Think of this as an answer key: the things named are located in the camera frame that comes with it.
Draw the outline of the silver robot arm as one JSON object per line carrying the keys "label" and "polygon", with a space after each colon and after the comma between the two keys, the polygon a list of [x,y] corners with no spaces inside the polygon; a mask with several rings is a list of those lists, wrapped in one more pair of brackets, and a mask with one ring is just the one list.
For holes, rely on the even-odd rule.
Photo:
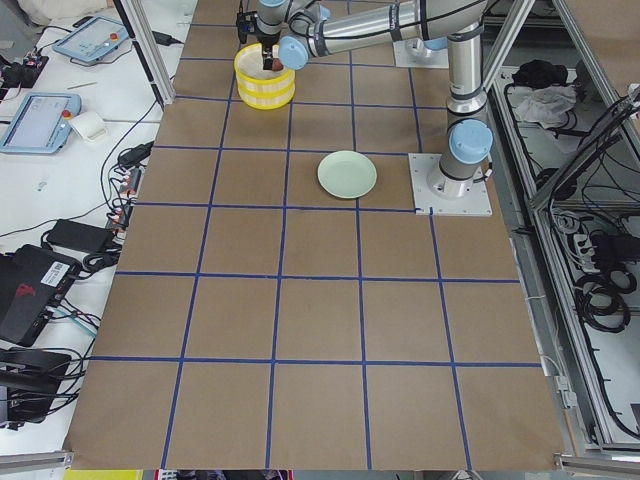
{"label": "silver robot arm", "polygon": [[260,1],[254,11],[238,11],[241,43],[261,45],[263,67],[281,62],[293,70],[312,57],[400,41],[446,43],[449,70],[448,146],[427,176],[436,195],[466,195],[486,159],[493,134],[486,124],[481,35],[483,1],[394,1],[369,11],[333,19],[317,1]]}
{"label": "silver robot arm", "polygon": [[429,57],[437,52],[447,49],[447,38],[441,37],[432,40],[412,39],[406,42],[406,50],[413,56]]}

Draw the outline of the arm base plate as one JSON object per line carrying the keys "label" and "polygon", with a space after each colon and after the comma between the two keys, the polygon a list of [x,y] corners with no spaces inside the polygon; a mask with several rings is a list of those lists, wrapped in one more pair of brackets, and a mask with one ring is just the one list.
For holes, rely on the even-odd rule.
{"label": "arm base plate", "polygon": [[440,169],[440,154],[410,153],[414,212],[423,216],[490,217],[493,214],[480,164],[466,180],[453,180]]}
{"label": "arm base plate", "polygon": [[401,40],[393,44],[395,65],[403,68],[448,69],[447,38]]}

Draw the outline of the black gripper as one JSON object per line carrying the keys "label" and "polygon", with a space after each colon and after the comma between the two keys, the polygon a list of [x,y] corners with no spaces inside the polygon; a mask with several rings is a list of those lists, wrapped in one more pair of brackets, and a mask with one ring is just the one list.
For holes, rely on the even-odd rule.
{"label": "black gripper", "polygon": [[263,69],[269,69],[270,68],[270,52],[268,50],[271,50],[273,46],[278,43],[280,39],[280,34],[258,32],[257,39],[262,45],[261,55],[262,55]]}

